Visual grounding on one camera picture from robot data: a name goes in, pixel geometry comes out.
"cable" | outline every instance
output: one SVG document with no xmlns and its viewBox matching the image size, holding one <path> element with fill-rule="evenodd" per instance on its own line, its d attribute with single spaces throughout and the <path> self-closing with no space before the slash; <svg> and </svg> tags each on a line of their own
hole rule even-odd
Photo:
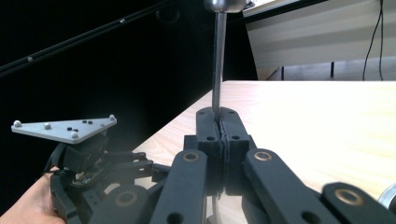
<svg viewBox="0 0 396 224">
<path fill-rule="evenodd" d="M 383 34 L 384 34 L 384 29 L 383 29 L 384 28 L 384 17 L 383 17 L 383 8 L 382 8 L 383 2 L 384 2 L 384 0 L 380 0 L 380 2 L 379 2 L 380 10 L 379 10 L 378 21 L 376 22 L 376 25 L 375 25 L 375 28 L 374 28 L 374 32 L 373 32 L 373 36 L 372 36 L 371 43 L 370 43 L 370 48 L 369 48 L 369 51 L 367 52 L 366 60 L 364 61 L 363 75 L 362 75 L 362 78 L 361 78 L 363 81 L 364 81 L 364 74 L 366 72 L 367 60 L 369 58 L 370 51 L 371 51 L 371 48 L 373 46 L 373 41 L 374 41 L 376 29 L 378 28 L 378 24 L 379 24 L 380 21 L 382 21 L 382 22 L 381 22 L 381 52 L 380 52 L 380 56 L 379 56 L 379 75 L 381 77 L 381 80 L 384 80 L 382 78 L 382 68 L 381 68 L 382 67 L 382 65 L 381 65 L 382 64 L 382 48 L 383 48 L 383 39 L 384 39 L 383 38 Z"/>
<path fill-rule="evenodd" d="M 379 77 L 381 78 L 381 81 L 384 80 L 382 77 L 382 48 L 384 47 L 384 11 L 383 11 L 383 5 L 384 5 L 384 0 L 380 0 L 379 4 L 381 5 L 380 9 L 380 15 L 381 15 L 381 50 L 379 53 Z"/>
</svg>

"wooden table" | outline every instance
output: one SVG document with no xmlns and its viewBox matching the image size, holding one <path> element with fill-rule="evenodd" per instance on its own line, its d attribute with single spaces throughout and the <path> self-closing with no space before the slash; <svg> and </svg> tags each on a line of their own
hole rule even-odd
<svg viewBox="0 0 396 224">
<path fill-rule="evenodd" d="M 211 92 L 135 152 L 171 165 L 207 106 Z M 311 189 L 342 181 L 378 199 L 396 182 L 396 82 L 226 81 L 221 106 L 236 110 L 257 147 L 277 153 Z M 240 200 L 221 197 L 223 223 L 247 223 Z"/>
</svg>

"black background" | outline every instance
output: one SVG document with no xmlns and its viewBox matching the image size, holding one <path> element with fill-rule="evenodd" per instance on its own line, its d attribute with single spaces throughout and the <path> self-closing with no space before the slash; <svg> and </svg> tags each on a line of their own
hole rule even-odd
<svg viewBox="0 0 396 224">
<path fill-rule="evenodd" d="M 0 65 L 157 3 L 0 3 Z M 0 214 L 40 177 L 56 142 L 13 133 L 14 120 L 98 119 L 114 114 L 108 150 L 131 150 L 211 90 L 215 14 L 202 0 L 179 1 L 168 24 L 150 14 L 0 77 Z M 229 21 L 242 13 L 229 14 Z M 245 24 L 227 27 L 223 80 L 255 80 Z"/>
</svg>

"white triangular plate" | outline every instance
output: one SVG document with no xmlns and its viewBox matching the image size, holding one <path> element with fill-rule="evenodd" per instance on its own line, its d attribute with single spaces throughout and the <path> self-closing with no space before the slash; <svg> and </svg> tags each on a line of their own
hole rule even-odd
<svg viewBox="0 0 396 224">
<path fill-rule="evenodd" d="M 14 133 L 22 133 L 67 144 L 78 144 L 84 140 L 106 131 L 117 123 L 114 116 L 107 119 L 76 119 L 48 121 L 37 123 L 20 123 L 11 126 Z"/>
</svg>

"human hand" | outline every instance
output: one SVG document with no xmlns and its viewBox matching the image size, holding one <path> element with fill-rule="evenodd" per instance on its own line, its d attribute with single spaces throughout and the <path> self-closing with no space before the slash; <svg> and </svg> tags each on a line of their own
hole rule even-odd
<svg viewBox="0 0 396 224">
<path fill-rule="evenodd" d="M 50 176 L 44 174 L 1 217 L 0 224 L 65 224 L 52 208 Z"/>
</svg>

